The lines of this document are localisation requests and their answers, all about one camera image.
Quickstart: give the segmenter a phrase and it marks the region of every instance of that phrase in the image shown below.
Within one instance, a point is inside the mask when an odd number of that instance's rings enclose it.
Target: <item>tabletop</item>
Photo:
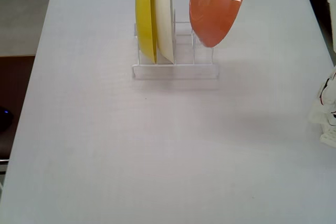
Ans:
[[[216,81],[133,80],[134,20],[134,0],[50,0],[0,223],[335,223],[309,0],[243,0]]]

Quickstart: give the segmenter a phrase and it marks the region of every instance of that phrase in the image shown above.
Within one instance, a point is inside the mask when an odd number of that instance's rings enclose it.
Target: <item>clear plastic dish rack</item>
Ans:
[[[137,29],[134,24],[134,36]],[[218,64],[214,63],[214,48],[202,45],[191,28],[190,22],[175,22],[174,13],[174,59],[171,63],[157,50],[157,64],[153,64],[140,51],[138,64],[132,66],[133,78],[137,80],[160,79],[217,79]]]

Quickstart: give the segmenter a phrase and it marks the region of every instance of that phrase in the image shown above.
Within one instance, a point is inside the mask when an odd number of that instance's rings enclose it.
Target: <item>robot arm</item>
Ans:
[[[336,52],[336,0],[328,0],[333,49]],[[321,124],[320,141],[336,148],[336,68],[321,86],[309,113],[309,121]]]

